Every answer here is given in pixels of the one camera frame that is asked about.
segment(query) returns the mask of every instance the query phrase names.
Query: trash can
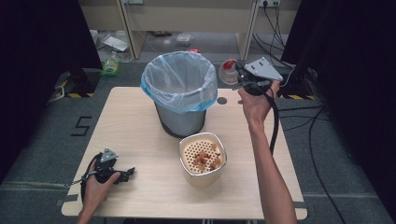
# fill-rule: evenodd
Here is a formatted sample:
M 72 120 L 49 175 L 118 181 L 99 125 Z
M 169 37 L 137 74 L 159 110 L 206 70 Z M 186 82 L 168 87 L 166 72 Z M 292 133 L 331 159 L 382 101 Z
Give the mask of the trash can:
M 166 53 L 148 63 L 140 86 L 153 100 L 164 130 L 179 138 L 202 130 L 206 110 L 218 97 L 215 66 L 188 51 Z

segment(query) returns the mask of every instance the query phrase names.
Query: plastic bag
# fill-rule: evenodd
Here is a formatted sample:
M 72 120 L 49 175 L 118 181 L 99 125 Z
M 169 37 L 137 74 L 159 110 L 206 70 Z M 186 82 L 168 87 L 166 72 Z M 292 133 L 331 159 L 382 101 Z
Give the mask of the plastic bag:
M 158 56 L 146 66 L 140 86 L 156 104 L 178 114 L 205 111 L 218 97 L 215 66 L 188 51 Z

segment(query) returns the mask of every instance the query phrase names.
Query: wall outlet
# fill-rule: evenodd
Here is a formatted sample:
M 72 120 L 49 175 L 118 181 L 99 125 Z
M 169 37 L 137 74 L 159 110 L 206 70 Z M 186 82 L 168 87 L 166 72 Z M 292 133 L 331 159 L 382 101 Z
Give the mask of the wall outlet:
M 280 0 L 260 0 L 260 7 L 264 7 L 264 1 L 267 1 L 267 7 L 276 7 L 276 3 L 280 5 Z

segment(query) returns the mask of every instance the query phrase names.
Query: white bowl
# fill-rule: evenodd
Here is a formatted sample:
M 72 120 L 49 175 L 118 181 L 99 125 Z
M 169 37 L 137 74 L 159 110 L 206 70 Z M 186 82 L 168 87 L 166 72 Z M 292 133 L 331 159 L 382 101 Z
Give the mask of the white bowl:
M 212 185 L 219 178 L 221 168 L 227 163 L 224 146 L 213 133 L 198 133 L 186 137 L 180 141 L 178 148 L 184 168 L 183 175 L 195 187 Z

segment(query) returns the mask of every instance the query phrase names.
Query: human hand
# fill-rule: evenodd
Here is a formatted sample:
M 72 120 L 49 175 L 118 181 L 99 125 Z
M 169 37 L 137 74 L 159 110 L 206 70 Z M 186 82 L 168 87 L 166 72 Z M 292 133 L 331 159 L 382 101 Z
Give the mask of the human hand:
M 90 171 L 93 171 L 96 160 L 93 161 Z M 106 198 L 108 191 L 114 182 L 120 177 L 120 172 L 114 173 L 106 183 L 99 183 L 95 176 L 91 175 L 85 188 L 84 203 L 78 215 L 78 223 L 88 223 L 100 203 Z
M 271 89 L 266 93 L 270 97 L 275 98 L 276 92 L 279 89 L 279 81 L 273 81 Z M 239 95 L 241 96 L 241 100 L 238 101 L 238 104 L 243 105 L 244 114 L 247 119 L 247 123 L 249 125 L 252 124 L 260 124 L 262 125 L 265 121 L 265 118 L 268 115 L 268 112 L 271 109 L 271 105 L 264 95 L 254 96 L 250 95 L 245 91 L 244 88 L 240 88 L 238 90 Z

